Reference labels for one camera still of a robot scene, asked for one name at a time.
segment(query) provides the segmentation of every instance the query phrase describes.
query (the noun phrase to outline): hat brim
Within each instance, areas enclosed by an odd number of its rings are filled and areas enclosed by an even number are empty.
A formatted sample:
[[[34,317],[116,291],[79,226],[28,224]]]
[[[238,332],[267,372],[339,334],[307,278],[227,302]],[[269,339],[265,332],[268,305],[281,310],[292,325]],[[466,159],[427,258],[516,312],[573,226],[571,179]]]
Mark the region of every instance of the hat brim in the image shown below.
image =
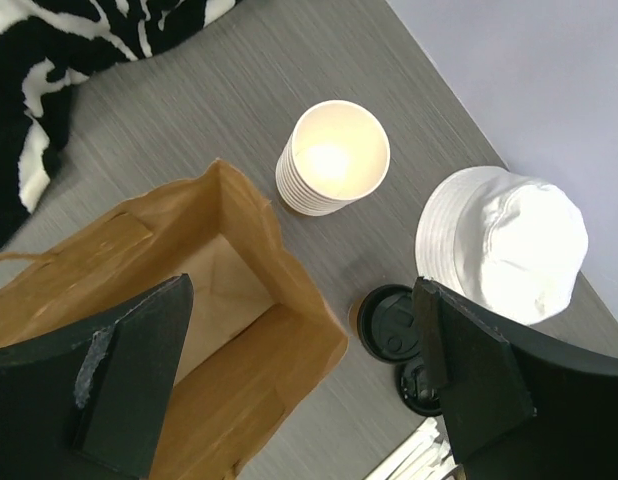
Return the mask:
[[[471,167],[438,185],[427,200],[416,231],[416,268],[420,276],[466,296],[454,261],[458,221],[478,188],[505,172],[500,167]]]

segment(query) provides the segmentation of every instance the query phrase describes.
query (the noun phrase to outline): stacked paper cups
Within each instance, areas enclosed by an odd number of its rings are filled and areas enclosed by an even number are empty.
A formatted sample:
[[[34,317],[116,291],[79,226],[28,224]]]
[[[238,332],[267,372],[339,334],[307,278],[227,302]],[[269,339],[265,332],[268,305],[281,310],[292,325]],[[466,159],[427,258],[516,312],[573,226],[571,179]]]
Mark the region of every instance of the stacked paper cups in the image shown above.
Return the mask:
[[[369,195],[389,169],[389,139],[369,111],[343,100],[307,110],[278,160],[276,184],[284,202],[320,216]]]

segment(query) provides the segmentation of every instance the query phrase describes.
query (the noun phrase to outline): lavender wall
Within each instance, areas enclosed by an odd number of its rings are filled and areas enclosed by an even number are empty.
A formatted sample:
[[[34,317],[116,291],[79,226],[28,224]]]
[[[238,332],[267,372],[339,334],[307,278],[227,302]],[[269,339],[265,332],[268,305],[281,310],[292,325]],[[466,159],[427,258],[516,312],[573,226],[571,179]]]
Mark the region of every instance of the lavender wall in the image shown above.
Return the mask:
[[[618,319],[618,0],[388,1],[511,170],[582,209]]]

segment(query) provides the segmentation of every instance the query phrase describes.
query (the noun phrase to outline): cup rim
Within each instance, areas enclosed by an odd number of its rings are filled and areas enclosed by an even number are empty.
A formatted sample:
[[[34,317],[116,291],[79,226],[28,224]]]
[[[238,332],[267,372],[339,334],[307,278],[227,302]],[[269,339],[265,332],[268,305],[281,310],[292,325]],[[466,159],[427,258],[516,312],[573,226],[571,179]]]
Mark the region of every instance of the cup rim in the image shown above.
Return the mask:
[[[380,184],[383,182],[383,180],[387,176],[387,172],[389,171],[389,164],[391,163],[391,146],[389,144],[389,137],[387,136],[387,132],[385,131],[385,129],[382,126],[382,124],[380,123],[380,120],[378,120],[378,118],[373,113],[371,113],[369,110],[367,110],[365,107],[363,107],[362,105],[358,105],[357,103],[350,102],[348,100],[325,100],[324,102],[316,103],[314,106],[310,107],[305,113],[303,113],[300,116],[300,118],[296,122],[296,125],[293,127],[293,132],[291,133],[291,145],[289,145],[289,147],[291,149],[291,152],[290,152],[291,153],[291,155],[290,155],[291,158],[290,158],[290,160],[292,162],[294,162],[294,144],[296,143],[296,136],[298,135],[298,126],[302,123],[302,121],[305,119],[305,117],[307,117],[314,110],[317,110],[318,108],[324,107],[325,105],[333,105],[333,104],[346,105],[348,107],[353,107],[354,109],[361,111],[364,115],[370,117],[373,120],[373,122],[376,123],[376,125],[380,128],[380,131],[382,132],[382,137],[383,137],[383,140],[384,140],[384,144],[385,144],[385,147],[386,147],[386,150],[387,150],[387,156],[385,158],[385,168],[384,168],[384,170],[382,172],[382,175],[380,175],[378,181],[376,183],[374,183],[371,186],[371,188],[365,190],[360,195],[355,195],[353,197],[334,198],[334,197],[330,197],[328,195],[325,195],[324,193],[320,192],[319,190],[317,190],[316,188],[311,186],[309,184],[309,182],[307,182],[307,179],[305,179],[302,176],[302,173],[300,173],[300,171],[297,168],[296,168],[296,170],[298,172],[298,176],[302,179],[303,183],[307,186],[307,188],[309,188],[315,194],[317,194],[317,195],[319,195],[319,196],[321,196],[323,198],[329,199],[329,200],[337,200],[337,201],[343,201],[343,202],[353,202],[353,201],[360,200],[361,198],[366,197],[367,195],[371,194],[374,190],[376,190],[380,186]]]
[[[300,198],[298,198],[298,200],[300,201],[302,199],[312,207],[336,207],[347,203],[346,200],[335,200],[316,195],[302,179],[300,172],[298,172],[298,169],[296,169],[294,165],[288,165],[286,163],[281,165],[281,174],[288,180],[287,186],[289,190],[293,190],[299,195]]]
[[[276,170],[276,175],[280,175],[280,180],[284,184],[284,188],[288,194],[294,197],[296,203],[302,204],[304,208],[323,211],[324,209],[330,209],[331,207],[338,207],[343,202],[329,202],[322,201],[320,198],[315,198],[310,192],[304,191],[301,185],[297,185],[294,182],[293,174],[290,172],[286,165],[280,165],[280,169]]]
[[[330,213],[334,213],[342,206],[336,206],[335,209],[321,209],[317,207],[309,207],[302,204],[302,201],[295,199],[291,192],[288,190],[289,185],[287,185],[282,178],[279,177],[279,173],[276,172],[276,183],[277,188],[282,200],[289,205],[289,207],[293,208],[296,212],[301,213],[303,215],[307,215],[310,217],[319,217],[323,215],[328,215]]]

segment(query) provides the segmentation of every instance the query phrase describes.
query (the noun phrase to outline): white bucket hat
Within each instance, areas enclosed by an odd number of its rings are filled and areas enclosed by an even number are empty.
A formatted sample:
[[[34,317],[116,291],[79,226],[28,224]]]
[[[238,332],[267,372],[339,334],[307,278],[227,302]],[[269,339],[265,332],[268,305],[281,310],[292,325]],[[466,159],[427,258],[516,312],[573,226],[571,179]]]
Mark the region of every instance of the white bucket hat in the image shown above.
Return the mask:
[[[427,201],[416,265],[421,276],[531,325],[567,308],[588,243],[580,210],[555,185],[473,167]]]

